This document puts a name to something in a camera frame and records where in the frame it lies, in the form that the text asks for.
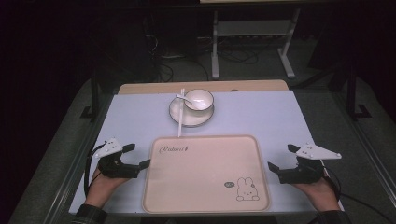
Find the light blue table mat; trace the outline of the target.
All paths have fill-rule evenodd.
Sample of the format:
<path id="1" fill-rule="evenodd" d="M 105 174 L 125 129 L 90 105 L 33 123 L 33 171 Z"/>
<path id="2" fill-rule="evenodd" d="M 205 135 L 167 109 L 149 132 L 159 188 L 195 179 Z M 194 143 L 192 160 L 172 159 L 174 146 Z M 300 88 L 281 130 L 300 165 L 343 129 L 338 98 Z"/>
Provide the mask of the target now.
<path id="1" fill-rule="evenodd" d="M 288 144 L 303 146 L 312 137 L 292 91 L 234 91 L 214 95 L 214 114 L 201 126 L 180 130 L 169 115 L 172 93 L 117 95 L 106 114 L 97 138 L 103 144 L 116 138 L 121 144 L 134 143 L 136 149 L 123 155 L 126 163 L 150 160 L 152 144 L 164 137 L 251 135 L 259 146 L 265 172 L 270 206 L 256 214 L 302 213 L 313 206 L 297 189 L 282 185 L 268 162 L 281 168 L 295 166 L 296 157 Z M 143 208 L 147 170 L 121 186 L 105 209 L 123 215 L 192 215 L 151 214 Z"/>

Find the white spoon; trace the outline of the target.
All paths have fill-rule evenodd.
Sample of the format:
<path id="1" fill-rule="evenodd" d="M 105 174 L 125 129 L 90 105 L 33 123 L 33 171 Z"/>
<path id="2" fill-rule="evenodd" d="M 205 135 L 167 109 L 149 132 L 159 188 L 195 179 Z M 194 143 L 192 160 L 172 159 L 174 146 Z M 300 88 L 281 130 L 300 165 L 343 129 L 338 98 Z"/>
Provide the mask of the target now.
<path id="1" fill-rule="evenodd" d="M 185 100 L 185 101 L 191 103 L 191 104 L 194 105 L 194 106 L 200 106 L 200 105 L 202 105 L 200 102 L 194 101 L 194 100 L 192 100 L 192 99 L 189 99 L 188 97 L 183 96 L 183 95 L 181 95 L 181 94 L 177 94 L 177 95 L 176 95 L 176 98 Z"/>

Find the white desk frame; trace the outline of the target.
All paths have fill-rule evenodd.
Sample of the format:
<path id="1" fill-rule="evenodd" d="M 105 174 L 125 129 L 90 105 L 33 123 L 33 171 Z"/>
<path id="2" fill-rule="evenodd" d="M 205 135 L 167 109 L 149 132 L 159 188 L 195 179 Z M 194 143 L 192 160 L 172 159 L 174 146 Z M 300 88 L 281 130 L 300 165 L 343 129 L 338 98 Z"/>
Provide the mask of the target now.
<path id="1" fill-rule="evenodd" d="M 282 62 L 287 78 L 295 78 L 294 71 L 288 58 L 290 42 L 293 38 L 295 28 L 300 16 L 301 10 L 296 8 L 289 20 L 271 20 L 271 21 L 220 21 L 219 13 L 214 12 L 213 34 L 212 34 L 212 53 L 211 69 L 212 77 L 219 79 L 219 56 L 218 56 L 218 38 L 230 36 L 269 36 L 283 35 L 286 37 L 282 48 L 277 49 L 280 61 Z"/>

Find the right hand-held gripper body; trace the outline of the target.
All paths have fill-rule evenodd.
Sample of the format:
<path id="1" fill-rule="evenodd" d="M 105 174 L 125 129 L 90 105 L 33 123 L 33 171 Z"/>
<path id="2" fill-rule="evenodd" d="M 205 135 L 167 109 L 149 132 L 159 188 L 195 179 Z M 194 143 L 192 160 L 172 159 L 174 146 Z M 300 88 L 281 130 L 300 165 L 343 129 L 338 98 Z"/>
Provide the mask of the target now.
<path id="1" fill-rule="evenodd" d="M 314 144 L 305 144 L 294 153 L 297 167 L 279 170 L 281 184 L 310 184 L 318 182 L 324 175 L 323 160 L 340 160 L 342 155 Z"/>

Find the black metal stand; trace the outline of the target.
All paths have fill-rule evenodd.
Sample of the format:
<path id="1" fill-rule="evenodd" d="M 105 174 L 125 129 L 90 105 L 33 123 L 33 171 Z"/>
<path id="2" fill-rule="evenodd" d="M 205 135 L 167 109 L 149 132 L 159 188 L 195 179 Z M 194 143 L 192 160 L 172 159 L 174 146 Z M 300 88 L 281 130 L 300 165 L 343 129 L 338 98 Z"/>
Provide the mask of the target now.
<path id="1" fill-rule="evenodd" d="M 365 105 L 356 104 L 357 74 L 354 65 L 347 63 L 347 88 L 346 88 L 346 112 L 353 120 L 370 118 L 371 114 Z"/>
<path id="2" fill-rule="evenodd" d="M 91 104 L 85 106 L 80 117 L 82 119 L 89 119 L 94 122 L 99 113 L 99 84 L 97 80 L 96 71 L 92 71 L 91 75 Z"/>

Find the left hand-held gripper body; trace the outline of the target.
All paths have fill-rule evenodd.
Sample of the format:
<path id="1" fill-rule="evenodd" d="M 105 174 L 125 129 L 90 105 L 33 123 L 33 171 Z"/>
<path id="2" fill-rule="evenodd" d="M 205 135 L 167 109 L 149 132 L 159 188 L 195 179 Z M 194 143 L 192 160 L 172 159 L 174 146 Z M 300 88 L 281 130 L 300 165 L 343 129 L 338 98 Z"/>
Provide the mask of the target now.
<path id="1" fill-rule="evenodd" d="M 138 165 L 126 164 L 121 161 L 122 145 L 116 138 L 105 141 L 93 153 L 98 159 L 100 172 L 110 178 L 137 178 L 140 173 Z"/>

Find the person's right hand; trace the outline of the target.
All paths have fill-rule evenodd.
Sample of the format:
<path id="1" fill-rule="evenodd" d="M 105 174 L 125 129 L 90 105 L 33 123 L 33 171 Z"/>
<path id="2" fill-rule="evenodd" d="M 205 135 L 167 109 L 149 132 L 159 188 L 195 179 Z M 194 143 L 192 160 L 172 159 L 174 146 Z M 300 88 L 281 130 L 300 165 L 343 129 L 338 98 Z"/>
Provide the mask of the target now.
<path id="1" fill-rule="evenodd" d="M 306 195 L 317 211 L 341 210 L 331 185 L 324 178 L 316 183 L 293 184 L 293 186 Z"/>

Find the wooden table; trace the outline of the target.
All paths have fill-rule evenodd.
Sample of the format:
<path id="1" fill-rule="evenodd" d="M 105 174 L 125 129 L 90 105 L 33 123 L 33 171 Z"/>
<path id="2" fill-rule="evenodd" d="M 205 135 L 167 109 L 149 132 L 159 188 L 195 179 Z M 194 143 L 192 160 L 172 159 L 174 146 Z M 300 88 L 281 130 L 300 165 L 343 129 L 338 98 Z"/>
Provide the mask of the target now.
<path id="1" fill-rule="evenodd" d="M 121 85 L 118 94 L 178 93 L 181 89 L 185 91 L 205 89 L 212 92 L 287 91 L 289 87 L 287 83 L 281 79 L 139 83 Z"/>

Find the white bowl with dark rim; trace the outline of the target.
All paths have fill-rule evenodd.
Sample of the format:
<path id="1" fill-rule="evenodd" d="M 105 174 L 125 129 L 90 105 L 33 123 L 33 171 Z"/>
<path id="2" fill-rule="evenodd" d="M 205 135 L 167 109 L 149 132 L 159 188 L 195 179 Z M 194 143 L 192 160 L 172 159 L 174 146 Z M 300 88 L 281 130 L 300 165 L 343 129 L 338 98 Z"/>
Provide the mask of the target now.
<path id="1" fill-rule="evenodd" d="M 214 104 L 213 94 L 207 90 L 200 90 L 200 89 L 191 90 L 191 91 L 188 91 L 185 94 L 185 96 L 188 97 L 189 99 L 198 101 L 202 104 L 200 106 L 194 106 L 191 103 L 186 101 L 185 105 L 192 110 L 204 111 L 204 110 L 207 110 L 209 107 L 211 107 Z"/>

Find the person's left hand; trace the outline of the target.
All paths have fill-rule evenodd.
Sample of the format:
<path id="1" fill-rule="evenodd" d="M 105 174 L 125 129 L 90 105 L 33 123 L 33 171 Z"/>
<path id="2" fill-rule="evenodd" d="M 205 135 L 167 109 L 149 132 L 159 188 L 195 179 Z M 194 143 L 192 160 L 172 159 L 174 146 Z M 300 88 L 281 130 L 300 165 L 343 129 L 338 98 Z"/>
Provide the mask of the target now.
<path id="1" fill-rule="evenodd" d="M 107 177 L 96 169 L 84 203 L 102 209 L 114 191 L 127 181 L 127 178 Z"/>

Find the beige tray with rabbit print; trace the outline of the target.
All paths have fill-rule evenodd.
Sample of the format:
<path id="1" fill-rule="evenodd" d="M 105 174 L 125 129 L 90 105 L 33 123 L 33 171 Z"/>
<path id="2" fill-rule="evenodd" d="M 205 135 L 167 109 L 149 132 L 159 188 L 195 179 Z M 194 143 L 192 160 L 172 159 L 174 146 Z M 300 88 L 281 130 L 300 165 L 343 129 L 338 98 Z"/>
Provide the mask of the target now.
<path id="1" fill-rule="evenodd" d="M 263 212 L 271 200 L 251 135 L 155 140 L 143 208 L 151 214 Z"/>

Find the white plate with dark rim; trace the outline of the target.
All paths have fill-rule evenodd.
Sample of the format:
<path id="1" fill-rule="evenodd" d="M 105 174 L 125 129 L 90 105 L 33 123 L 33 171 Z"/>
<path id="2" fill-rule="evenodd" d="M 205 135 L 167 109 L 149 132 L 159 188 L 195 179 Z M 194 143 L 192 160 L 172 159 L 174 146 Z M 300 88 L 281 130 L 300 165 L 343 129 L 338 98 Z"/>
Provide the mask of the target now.
<path id="1" fill-rule="evenodd" d="M 196 127 L 209 121 L 214 114 L 214 104 L 204 111 L 196 111 L 185 105 L 185 100 L 174 98 L 169 105 L 169 115 L 175 122 L 179 122 L 179 112 L 183 111 L 181 124 L 185 127 Z"/>

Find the metal frame rail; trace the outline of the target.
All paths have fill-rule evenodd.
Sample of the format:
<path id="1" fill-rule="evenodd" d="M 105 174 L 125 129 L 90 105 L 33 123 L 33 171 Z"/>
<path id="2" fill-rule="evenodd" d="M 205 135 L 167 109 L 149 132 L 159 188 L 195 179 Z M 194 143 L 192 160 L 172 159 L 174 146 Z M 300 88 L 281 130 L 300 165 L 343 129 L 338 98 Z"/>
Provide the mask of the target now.
<path id="1" fill-rule="evenodd" d="M 341 93 L 332 98 L 373 166 L 375 175 L 396 207 L 396 124 L 379 106 L 349 105 Z"/>
<path id="2" fill-rule="evenodd" d="M 93 149 L 101 130 L 106 112 L 113 96 L 103 94 L 98 98 L 99 107 L 95 118 L 83 118 L 85 109 L 90 109 L 92 98 L 77 97 L 67 112 L 60 129 L 49 146 L 49 155 L 43 160 L 45 174 L 54 187 L 49 197 L 49 208 L 45 212 L 42 224 L 60 224 L 68 219 L 68 209 L 84 177 L 86 157 Z"/>

